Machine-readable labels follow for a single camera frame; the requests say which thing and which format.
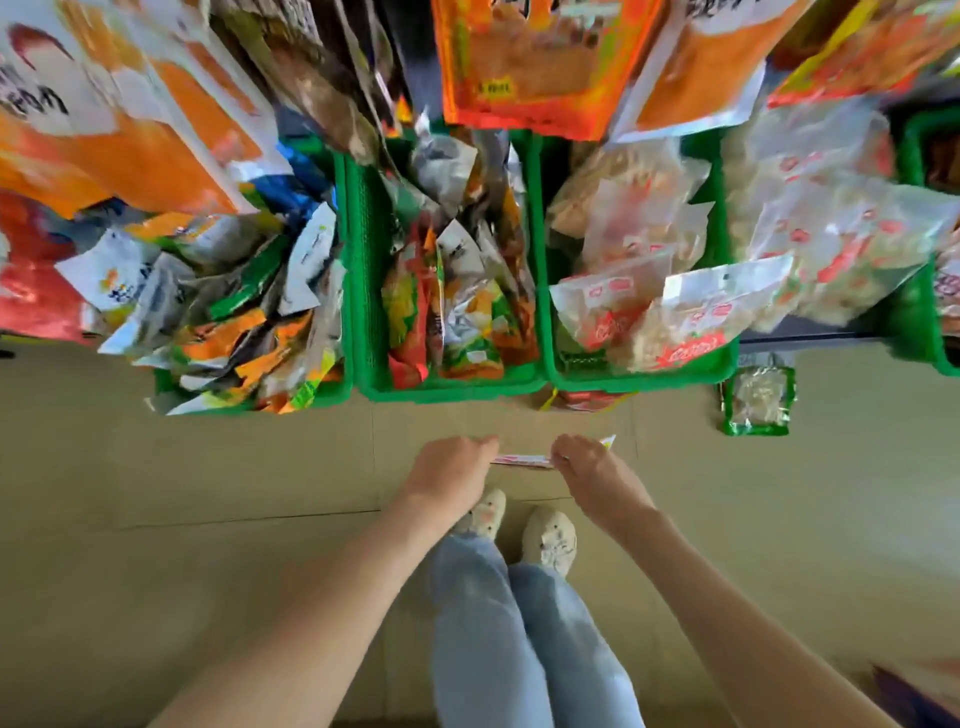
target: person's right hand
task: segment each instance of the person's right hand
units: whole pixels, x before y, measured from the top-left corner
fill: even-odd
[[[643,511],[657,510],[636,473],[603,443],[583,435],[561,435],[550,450],[550,460],[580,509],[614,537],[621,524]]]

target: hand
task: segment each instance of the hand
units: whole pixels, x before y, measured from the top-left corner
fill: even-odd
[[[550,459],[580,509],[614,538],[639,513],[657,510],[636,473],[596,440],[561,435]]]
[[[500,450],[494,437],[450,437],[423,446],[398,499],[420,510],[440,538],[483,496],[490,463]]]

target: foot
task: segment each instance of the foot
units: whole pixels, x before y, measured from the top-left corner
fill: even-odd
[[[455,526],[453,533],[483,536],[491,541],[496,538],[507,510],[507,497],[496,488],[487,491],[475,506],[467,511]]]
[[[540,506],[523,529],[523,561],[566,576],[577,556],[577,530],[560,511]]]

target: green plastic basket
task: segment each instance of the green plastic basket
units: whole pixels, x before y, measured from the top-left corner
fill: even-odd
[[[960,133],[960,106],[921,111],[903,127],[897,145],[900,180],[926,186],[923,146],[936,133]],[[933,294],[936,267],[931,260],[888,300],[882,320],[883,333],[893,355],[907,361],[932,364],[940,374],[960,376],[960,360],[951,361],[940,333]]]
[[[724,205],[723,170],[720,164],[720,137],[716,132],[703,132],[684,139],[683,153],[687,157],[710,162],[710,175],[691,202],[713,202],[707,230],[707,246],[698,268],[732,263],[730,237],[727,233],[727,210]],[[569,142],[558,137],[546,137],[540,153],[544,201],[550,201],[569,176]],[[550,285],[570,275],[570,259],[560,250],[546,246],[548,231],[543,216],[547,205],[536,210],[533,220],[534,248],[538,257],[537,305],[541,346],[547,376],[557,389],[566,392],[603,391],[612,394],[651,392],[658,389],[676,389],[688,384],[716,384],[730,377],[736,369],[739,344],[727,346],[694,359],[677,369],[655,374],[616,374],[602,353],[560,352],[555,347],[554,333],[561,330]]]
[[[340,233],[340,239],[344,240],[344,251],[342,260],[347,266],[348,274],[344,277],[344,304],[341,312],[343,352],[344,352],[344,378],[343,381],[325,381],[321,382],[317,388],[317,395],[313,400],[311,407],[328,407],[331,404],[339,404],[346,401],[350,396],[350,390],[353,389],[353,344],[352,344],[352,318],[351,318],[351,288],[353,286],[353,276],[356,266],[353,263],[356,246],[349,235],[348,212],[347,212],[347,167],[344,157],[324,146],[324,143],[316,136],[298,136],[286,138],[285,144],[296,151],[310,158],[321,171],[332,177],[336,182],[336,201],[337,201],[337,229]],[[171,374],[162,369],[154,370],[154,384],[156,392],[182,391],[175,383]],[[207,412],[199,412],[201,415],[239,415],[249,412],[253,408],[252,401],[245,401],[232,407],[223,407],[213,409]]]
[[[527,183],[528,232],[534,236],[529,255],[534,278],[537,278],[536,224],[530,225],[531,213],[540,210],[540,138],[528,132],[511,134],[511,141],[523,161]],[[413,142],[392,139],[391,156],[402,170],[410,156]],[[354,243],[353,325],[357,360],[357,386],[371,401],[412,401],[421,404],[445,401],[493,400],[536,392],[546,384],[541,361],[518,367],[506,367],[501,379],[444,379],[436,373],[417,387],[396,389],[390,374],[387,352],[389,335],[387,314],[380,297],[380,288],[392,263],[390,219],[393,211],[390,197],[371,167],[347,162],[347,204]],[[543,346],[540,321],[537,338]]]

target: jeans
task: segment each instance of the jeans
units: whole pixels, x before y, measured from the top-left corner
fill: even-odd
[[[626,670],[556,571],[507,567],[490,539],[451,534],[430,592],[443,728],[643,728]]]

